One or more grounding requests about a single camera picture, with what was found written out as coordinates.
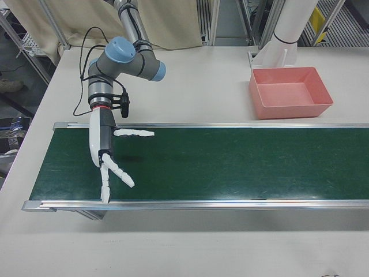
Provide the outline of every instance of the yellow object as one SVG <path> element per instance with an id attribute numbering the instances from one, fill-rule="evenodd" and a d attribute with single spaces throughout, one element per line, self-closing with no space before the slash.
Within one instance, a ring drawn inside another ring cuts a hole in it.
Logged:
<path id="1" fill-rule="evenodd" d="M 318 9 L 318 7 L 315 7 L 314 11 L 312 12 L 310 16 L 309 21 L 315 33 L 319 32 L 321 26 L 323 25 L 325 21 L 325 17 L 322 14 L 322 12 Z M 324 39 L 325 35 L 326 35 L 326 32 L 323 32 L 317 42 L 318 43 L 321 42 Z"/>

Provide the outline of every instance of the white robotic finger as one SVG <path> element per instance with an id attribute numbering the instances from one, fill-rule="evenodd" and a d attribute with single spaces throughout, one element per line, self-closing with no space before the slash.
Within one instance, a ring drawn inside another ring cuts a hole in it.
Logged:
<path id="1" fill-rule="evenodd" d="M 101 180 L 103 183 L 101 186 L 101 200 L 103 201 L 104 204 L 108 204 L 110 198 L 109 172 L 108 167 L 104 163 L 101 164 L 100 172 L 101 172 Z"/>
<path id="2" fill-rule="evenodd" d="M 110 169 L 115 175 L 117 175 L 124 183 L 130 188 L 134 187 L 134 182 L 132 178 L 125 173 L 118 165 L 111 159 L 111 157 L 104 153 L 102 156 L 103 164 Z"/>
<path id="3" fill-rule="evenodd" d="M 118 129 L 114 131 L 114 136 L 140 136 L 140 137 L 151 137 L 155 136 L 154 132 L 146 130 L 133 130 L 133 129 Z"/>

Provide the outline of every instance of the wire rack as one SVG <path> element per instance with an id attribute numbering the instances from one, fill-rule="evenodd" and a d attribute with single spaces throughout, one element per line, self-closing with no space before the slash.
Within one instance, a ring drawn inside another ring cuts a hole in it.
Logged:
<path id="1" fill-rule="evenodd" d="M 318 8 L 324 16 L 329 14 L 335 0 L 320 0 Z M 305 27 L 302 39 L 306 46 L 310 46 L 315 32 L 310 23 Z M 320 47 L 368 47 L 369 30 L 363 29 L 344 5 L 332 22 L 324 41 L 317 44 Z"/>
<path id="2" fill-rule="evenodd" d="M 22 48 L 33 57 L 44 57 L 46 54 L 40 49 L 33 38 L 27 33 L 22 40 Z"/>

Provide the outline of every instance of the green conveyor belt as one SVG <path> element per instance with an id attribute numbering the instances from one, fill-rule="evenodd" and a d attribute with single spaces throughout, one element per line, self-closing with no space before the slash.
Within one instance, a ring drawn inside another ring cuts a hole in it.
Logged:
<path id="1" fill-rule="evenodd" d="M 114 138 L 112 200 L 369 199 L 369 129 L 151 129 Z M 30 200 L 98 200 L 88 129 L 56 129 Z"/>

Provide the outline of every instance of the white pipe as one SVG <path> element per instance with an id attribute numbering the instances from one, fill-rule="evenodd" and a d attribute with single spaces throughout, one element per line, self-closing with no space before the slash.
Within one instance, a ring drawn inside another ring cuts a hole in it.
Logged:
<path id="1" fill-rule="evenodd" d="M 256 68 L 278 68 L 296 63 L 297 40 L 317 3 L 318 0 L 285 1 L 272 39 L 253 60 Z"/>

